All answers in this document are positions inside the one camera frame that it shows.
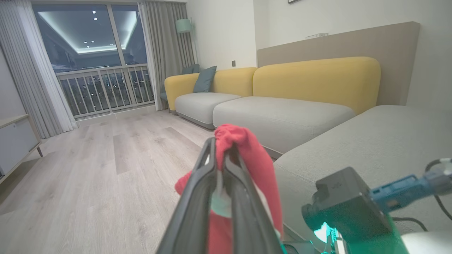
blue connector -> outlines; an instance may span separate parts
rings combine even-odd
[[[370,197],[385,214],[433,194],[434,188],[428,180],[417,179],[414,174],[370,191]]]

red cloth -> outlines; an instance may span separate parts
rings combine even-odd
[[[273,161],[265,149],[259,144],[256,136],[247,128],[231,124],[221,125],[215,130],[218,168],[222,170],[223,157],[226,150],[235,143],[240,155],[250,172],[251,178],[264,193],[272,213],[274,227],[283,234],[283,213],[279,199],[278,185],[273,167]],[[179,195],[184,191],[191,171],[181,177],[174,188]],[[231,254],[232,231],[231,219],[221,217],[214,212],[210,214],[209,253]]]

white railing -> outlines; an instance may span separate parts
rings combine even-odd
[[[75,118],[154,102],[147,64],[56,74]]]

curtain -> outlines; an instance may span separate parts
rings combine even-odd
[[[77,128],[30,1],[0,1],[0,45],[25,111],[32,116],[41,138]]]
[[[183,67],[195,63],[190,33],[176,32],[176,20],[187,18],[185,5],[161,1],[138,3],[157,110],[164,109],[160,93],[165,79],[180,75]]]

yellow armrest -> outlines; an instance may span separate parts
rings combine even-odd
[[[171,76],[165,79],[166,97],[168,98],[168,105],[171,110],[176,110],[174,103],[177,97],[193,93],[198,76],[199,73],[193,73]]]

